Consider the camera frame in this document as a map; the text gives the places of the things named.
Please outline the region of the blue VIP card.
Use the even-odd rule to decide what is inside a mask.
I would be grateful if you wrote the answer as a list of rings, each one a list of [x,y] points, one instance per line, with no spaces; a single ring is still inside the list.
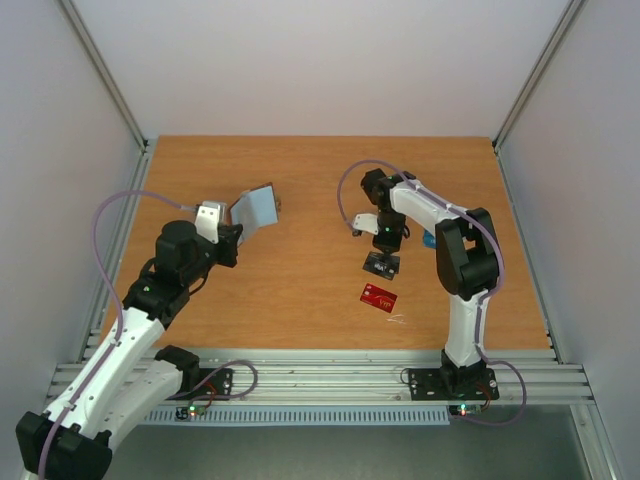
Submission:
[[[427,230],[424,231],[423,234],[423,245],[427,248],[435,249],[436,248],[436,239],[435,237]]]
[[[393,280],[399,273],[400,257],[371,251],[363,264],[363,270],[378,277]]]

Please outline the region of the red VIP card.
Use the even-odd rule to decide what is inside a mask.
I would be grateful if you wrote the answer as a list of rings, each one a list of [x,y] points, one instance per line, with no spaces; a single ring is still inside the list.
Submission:
[[[367,283],[360,295],[360,301],[386,313],[394,309],[398,296],[388,290]]]

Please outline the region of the brown leather card holder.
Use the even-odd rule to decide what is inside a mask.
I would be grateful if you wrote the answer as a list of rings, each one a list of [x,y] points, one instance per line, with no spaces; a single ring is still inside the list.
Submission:
[[[230,207],[229,215],[232,225],[242,226],[238,245],[246,243],[259,229],[277,224],[279,201],[274,185],[269,182],[244,191]]]

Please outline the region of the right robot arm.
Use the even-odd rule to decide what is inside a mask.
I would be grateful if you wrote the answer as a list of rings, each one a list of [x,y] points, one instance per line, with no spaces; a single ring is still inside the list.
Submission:
[[[439,384],[448,397],[461,397],[487,371],[486,310],[504,268],[491,216],[485,209],[466,210],[437,198],[407,172],[387,175],[371,170],[361,188],[377,208],[375,214],[358,214],[352,222],[355,232],[373,235],[365,271],[388,280],[399,273],[397,253],[408,237],[407,219],[435,238],[436,271],[450,302]]]

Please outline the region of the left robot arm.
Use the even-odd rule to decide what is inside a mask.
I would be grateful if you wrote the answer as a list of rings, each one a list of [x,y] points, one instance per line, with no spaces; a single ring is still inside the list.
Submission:
[[[167,223],[155,255],[131,285],[112,330],[66,390],[41,414],[25,413],[16,437],[26,470],[43,479],[101,479],[115,450],[159,403],[195,395],[205,379],[197,355],[161,349],[134,382],[125,381],[166,332],[213,266],[234,267],[240,225],[211,240],[194,223]]]

